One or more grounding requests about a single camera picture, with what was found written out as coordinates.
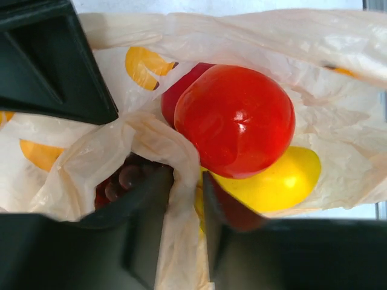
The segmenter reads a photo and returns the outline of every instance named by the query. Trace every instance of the grape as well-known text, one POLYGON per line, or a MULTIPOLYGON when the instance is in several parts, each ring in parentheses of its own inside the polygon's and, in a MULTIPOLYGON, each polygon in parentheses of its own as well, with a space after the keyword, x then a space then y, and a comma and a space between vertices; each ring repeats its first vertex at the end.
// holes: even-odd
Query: grape
POLYGON ((99 185, 96 187, 96 195, 105 197, 105 187, 108 185, 110 182, 110 178, 102 181, 99 185))
POLYGON ((96 195, 96 200, 94 201, 94 206, 96 210, 100 209, 101 207, 104 207, 106 204, 110 202, 109 199, 106 198, 105 195, 96 195))
POLYGON ((125 190, 130 190, 139 183, 141 183, 143 177, 144 174, 139 168, 139 166, 127 165, 124 166, 124 168, 122 168, 120 172, 119 182, 125 190))
POLYGON ((109 183, 105 187, 105 195, 110 201, 116 201, 123 194, 123 190, 119 184, 109 183))
POLYGON ((110 176, 110 182, 114 184, 119 184, 119 175, 121 172, 121 169, 124 165, 121 165, 120 168, 118 168, 111 176, 110 176))

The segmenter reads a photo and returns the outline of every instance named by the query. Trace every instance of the yellow print on bag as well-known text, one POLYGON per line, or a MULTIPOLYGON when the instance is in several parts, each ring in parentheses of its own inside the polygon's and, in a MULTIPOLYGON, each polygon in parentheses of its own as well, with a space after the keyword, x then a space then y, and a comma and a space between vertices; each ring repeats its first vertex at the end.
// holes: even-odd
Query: yellow print on bag
POLYGON ((51 170, 55 160, 65 150, 63 148, 51 147, 27 140, 20 140, 20 149, 26 159, 47 172, 51 170))
POLYGON ((3 127, 15 113, 0 111, 0 128, 3 127))
POLYGON ((357 79, 357 76, 353 72, 351 72, 345 68, 339 68, 337 66, 332 66, 332 65, 326 65, 326 66, 324 66, 324 68, 328 68, 331 71, 334 71, 336 73, 344 74, 346 76, 353 77, 353 78, 357 79))
POLYGON ((130 47, 125 56, 125 69, 128 75, 139 86, 154 91, 160 86, 158 80, 151 74, 166 76, 178 62, 166 62, 157 53, 143 47, 130 47))

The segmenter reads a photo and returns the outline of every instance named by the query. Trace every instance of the white plastic bag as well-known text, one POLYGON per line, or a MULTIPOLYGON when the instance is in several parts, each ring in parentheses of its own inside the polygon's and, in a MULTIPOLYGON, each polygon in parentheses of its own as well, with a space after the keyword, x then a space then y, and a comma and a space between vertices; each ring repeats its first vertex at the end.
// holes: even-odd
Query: white plastic bag
MULTIPOLYGON (((130 150, 171 164, 177 183, 164 223, 157 289, 210 287, 207 281, 197 281, 197 277, 206 279, 206 266, 196 265, 198 221, 192 207, 198 177, 196 151, 152 115, 135 113, 147 109, 160 116, 157 97, 197 62, 244 66, 275 79, 295 107, 293 144, 320 156, 322 174, 314 192, 294 208, 272 216, 387 199, 387 129, 377 95, 380 89, 360 81, 387 88, 386 15, 278 10, 222 18, 84 14, 80 20, 120 118, 101 128, 64 125, 61 132, 68 134, 58 138, 45 137, 44 132, 54 131, 52 123, 46 123, 51 120, 48 117, 35 126, 35 121, 24 116, 24 121, 17 122, 19 128, 27 128, 22 136, 12 130, 10 120, 0 138, 8 132, 12 138, 70 148, 58 158, 43 187, 28 193, 30 202, 17 208, 17 202, 4 205, 1 199, 0 207, 74 220, 93 210, 94 187, 121 165, 130 150), (179 64, 166 76, 152 74, 160 86, 144 89, 125 70, 130 47, 145 47, 179 64), (323 68, 326 66, 360 80, 323 68), (42 138, 34 137, 31 128, 42 138)), ((1 173, 8 174, 5 168, 1 173)), ((7 188, 11 199, 24 198, 25 193, 7 188)))

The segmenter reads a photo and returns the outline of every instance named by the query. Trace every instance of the tomato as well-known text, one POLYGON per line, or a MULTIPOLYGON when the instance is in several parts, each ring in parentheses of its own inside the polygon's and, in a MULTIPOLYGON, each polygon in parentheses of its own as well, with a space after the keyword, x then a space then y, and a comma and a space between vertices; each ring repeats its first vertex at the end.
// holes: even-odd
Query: tomato
POLYGON ((181 94, 194 82, 199 76, 214 65, 200 62, 192 70, 171 86, 161 95, 161 113, 171 127, 174 127, 175 108, 181 94))
POLYGON ((175 128, 217 175, 247 178, 272 165, 289 146, 295 115, 272 79, 247 68, 215 65, 181 95, 175 128))

